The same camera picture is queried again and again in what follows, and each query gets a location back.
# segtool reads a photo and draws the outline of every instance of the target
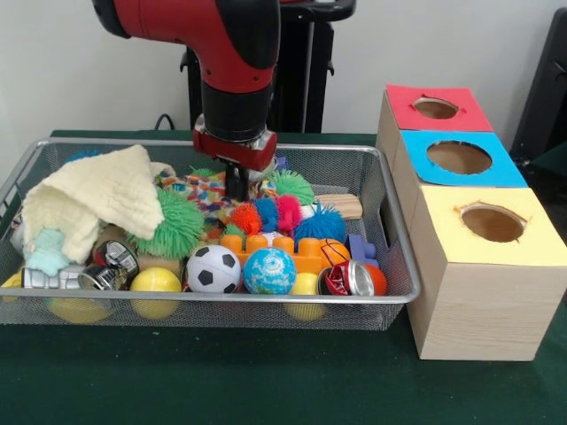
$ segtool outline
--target cream towel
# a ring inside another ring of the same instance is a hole
[[[153,185],[166,168],[152,164],[140,145],[65,164],[31,189],[23,203],[24,244],[33,252],[33,240],[43,228],[65,236],[62,252],[83,263],[97,240],[101,220],[152,239],[164,220]]]

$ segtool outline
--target orange ball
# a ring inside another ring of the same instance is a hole
[[[351,259],[351,253],[348,249],[335,239],[322,239],[320,244],[324,268],[333,267]]]
[[[374,283],[374,295],[386,295],[386,291],[388,291],[388,283],[386,282],[386,276],[382,273],[382,270],[370,264],[365,264],[364,266],[372,277],[372,282]]]

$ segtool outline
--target metal mesh bin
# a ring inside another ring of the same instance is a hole
[[[151,160],[170,164],[179,175],[190,166],[219,168],[187,142],[45,139],[27,150],[0,189],[0,282],[17,273],[23,258],[9,242],[10,223],[27,192],[68,158],[82,151],[107,153],[142,144]],[[377,247],[377,260],[388,279],[384,297],[270,296],[250,294],[156,293],[93,290],[0,289],[0,323],[88,323],[110,326],[183,326],[221,328],[297,328],[386,330],[402,306],[420,290],[416,263],[381,152],[361,146],[279,145],[291,169],[303,174],[315,194],[352,193],[363,207],[361,220],[349,220],[348,232]],[[149,314],[139,315],[136,305]],[[164,320],[152,311],[170,308]]]

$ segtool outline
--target orange lego block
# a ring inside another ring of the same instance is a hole
[[[286,251],[295,262],[298,273],[319,274],[323,270],[321,243],[318,239],[306,237],[299,241],[298,252],[294,251],[294,241],[290,237],[277,237],[274,239],[274,247]],[[227,235],[221,239],[221,245],[235,253],[240,265],[245,266],[246,261],[257,250],[268,248],[268,240],[264,236],[249,236],[246,239],[246,247],[242,249],[242,237]]]

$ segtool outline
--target shape sorter box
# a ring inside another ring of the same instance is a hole
[[[400,135],[392,178],[408,228],[424,185],[527,187],[494,133],[404,130]]]
[[[421,359],[534,358],[567,288],[567,248],[531,189],[423,186],[410,238]]]
[[[387,85],[382,99],[377,148],[394,162],[401,130],[493,132],[470,89]]]

